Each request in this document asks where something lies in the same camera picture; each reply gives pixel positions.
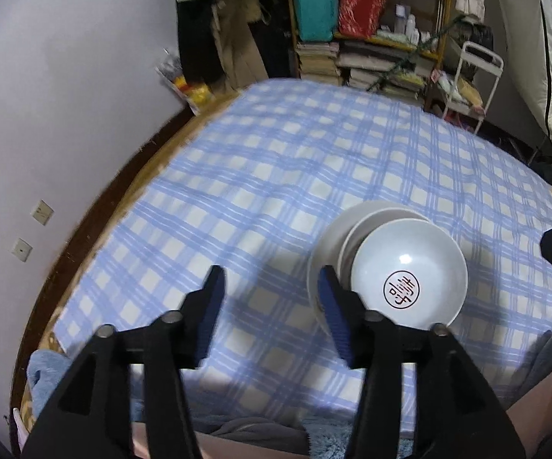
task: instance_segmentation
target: red bag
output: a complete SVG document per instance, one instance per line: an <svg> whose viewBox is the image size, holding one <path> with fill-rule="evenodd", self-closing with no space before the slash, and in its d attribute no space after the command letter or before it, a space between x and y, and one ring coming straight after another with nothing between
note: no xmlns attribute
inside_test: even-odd
<svg viewBox="0 0 552 459"><path fill-rule="evenodd" d="M387 0L339 0L339 32L369 38L378 29L378 19Z"/></svg>

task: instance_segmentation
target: white wall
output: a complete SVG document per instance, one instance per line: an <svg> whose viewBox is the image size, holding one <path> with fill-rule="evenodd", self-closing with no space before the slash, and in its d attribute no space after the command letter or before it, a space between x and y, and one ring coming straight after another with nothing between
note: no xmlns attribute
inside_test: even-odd
<svg viewBox="0 0 552 459"><path fill-rule="evenodd" d="M133 153L182 108L153 70L174 0L0 0L0 439L36 296L66 239ZM43 199L46 227L30 217ZM10 249L32 245L22 263Z"/></svg>

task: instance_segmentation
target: electrical outlet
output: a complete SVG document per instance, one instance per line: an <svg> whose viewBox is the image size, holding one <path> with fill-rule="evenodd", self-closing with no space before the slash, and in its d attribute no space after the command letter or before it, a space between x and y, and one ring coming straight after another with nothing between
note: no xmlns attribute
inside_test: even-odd
<svg viewBox="0 0 552 459"><path fill-rule="evenodd" d="M20 238L16 239L15 246L11 250L11 252L16 255L16 257L21 262L26 262L27 257L29 257L29 253L32 251L33 247L27 243L24 240L21 240Z"/></svg>
<svg viewBox="0 0 552 459"><path fill-rule="evenodd" d="M36 219L42 226L46 226L48 219L52 216L53 210L44 203L44 200L40 200L36 208L33 209L32 217Z"/></svg>

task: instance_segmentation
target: stacked bowls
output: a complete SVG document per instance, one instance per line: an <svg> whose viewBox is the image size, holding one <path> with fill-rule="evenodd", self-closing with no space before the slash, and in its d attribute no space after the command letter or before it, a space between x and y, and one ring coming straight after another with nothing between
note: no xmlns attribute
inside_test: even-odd
<svg viewBox="0 0 552 459"><path fill-rule="evenodd" d="M332 265L345 290L393 322L428 329L450 324L467 294L467 265L456 242L400 203L372 200L351 207L325 230L308 264L310 305L329 333L318 274Z"/></svg>

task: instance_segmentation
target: blue plaid bedsheet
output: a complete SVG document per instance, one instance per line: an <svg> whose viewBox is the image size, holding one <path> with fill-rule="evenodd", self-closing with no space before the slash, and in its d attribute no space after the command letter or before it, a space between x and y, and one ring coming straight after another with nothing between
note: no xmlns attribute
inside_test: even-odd
<svg viewBox="0 0 552 459"><path fill-rule="evenodd" d="M227 296L209 358L185 375L191 405L284 422L351 414L361 373L318 326L305 274L322 231L369 199L405 203L459 243L469 290L452 329L506 398L552 329L552 267L539 251L548 186L416 107L307 81L253 85L171 161L97 253L55 334L69 350L106 322L148 324L220 264ZM407 371L403 429L413 422Z"/></svg>

